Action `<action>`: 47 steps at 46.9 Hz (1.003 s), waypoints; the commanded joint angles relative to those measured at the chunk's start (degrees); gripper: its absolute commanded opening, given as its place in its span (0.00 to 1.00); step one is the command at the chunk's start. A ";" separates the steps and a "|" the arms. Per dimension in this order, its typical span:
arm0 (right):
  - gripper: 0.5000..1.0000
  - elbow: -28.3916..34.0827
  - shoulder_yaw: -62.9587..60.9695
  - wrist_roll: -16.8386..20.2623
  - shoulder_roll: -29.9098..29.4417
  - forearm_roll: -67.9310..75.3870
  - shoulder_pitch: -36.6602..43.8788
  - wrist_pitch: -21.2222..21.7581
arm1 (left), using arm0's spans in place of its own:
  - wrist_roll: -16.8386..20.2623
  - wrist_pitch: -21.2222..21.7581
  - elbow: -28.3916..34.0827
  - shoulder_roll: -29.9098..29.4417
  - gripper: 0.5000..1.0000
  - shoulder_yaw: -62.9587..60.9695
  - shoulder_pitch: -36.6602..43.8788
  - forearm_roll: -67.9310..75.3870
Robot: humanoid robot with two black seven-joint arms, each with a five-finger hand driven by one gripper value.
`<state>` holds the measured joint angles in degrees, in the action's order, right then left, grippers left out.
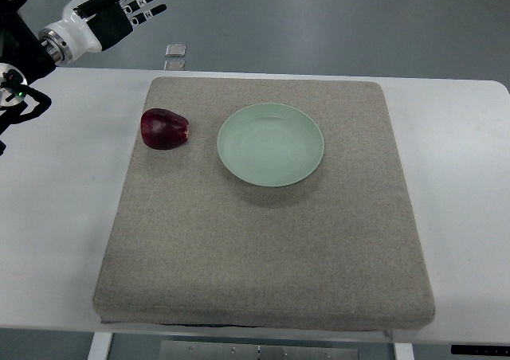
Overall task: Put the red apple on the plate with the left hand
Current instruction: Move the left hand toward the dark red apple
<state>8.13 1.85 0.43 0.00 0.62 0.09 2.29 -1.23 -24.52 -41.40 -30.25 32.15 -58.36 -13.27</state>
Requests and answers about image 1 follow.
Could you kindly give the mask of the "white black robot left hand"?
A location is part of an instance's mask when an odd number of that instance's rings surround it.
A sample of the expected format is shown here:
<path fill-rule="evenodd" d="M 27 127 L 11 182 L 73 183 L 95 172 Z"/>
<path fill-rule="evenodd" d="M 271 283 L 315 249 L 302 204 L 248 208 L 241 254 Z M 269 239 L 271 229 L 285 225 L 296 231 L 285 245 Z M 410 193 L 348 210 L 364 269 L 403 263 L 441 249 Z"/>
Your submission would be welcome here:
<path fill-rule="evenodd" d="M 47 25 L 39 39 L 56 65 L 67 65 L 85 53 L 99 53 L 118 44 L 136 26 L 167 9 L 156 0 L 71 0 L 61 19 Z"/>

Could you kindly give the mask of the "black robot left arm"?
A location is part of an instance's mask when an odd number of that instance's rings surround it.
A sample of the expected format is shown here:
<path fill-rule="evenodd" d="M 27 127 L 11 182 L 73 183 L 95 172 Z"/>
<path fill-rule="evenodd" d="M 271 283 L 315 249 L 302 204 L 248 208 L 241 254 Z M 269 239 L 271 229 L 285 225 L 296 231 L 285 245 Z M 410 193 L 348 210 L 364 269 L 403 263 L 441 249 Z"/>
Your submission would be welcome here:
<path fill-rule="evenodd" d="M 31 84 L 56 68 L 19 14 L 28 0 L 1 0 L 1 132 L 35 119 L 52 100 Z"/>

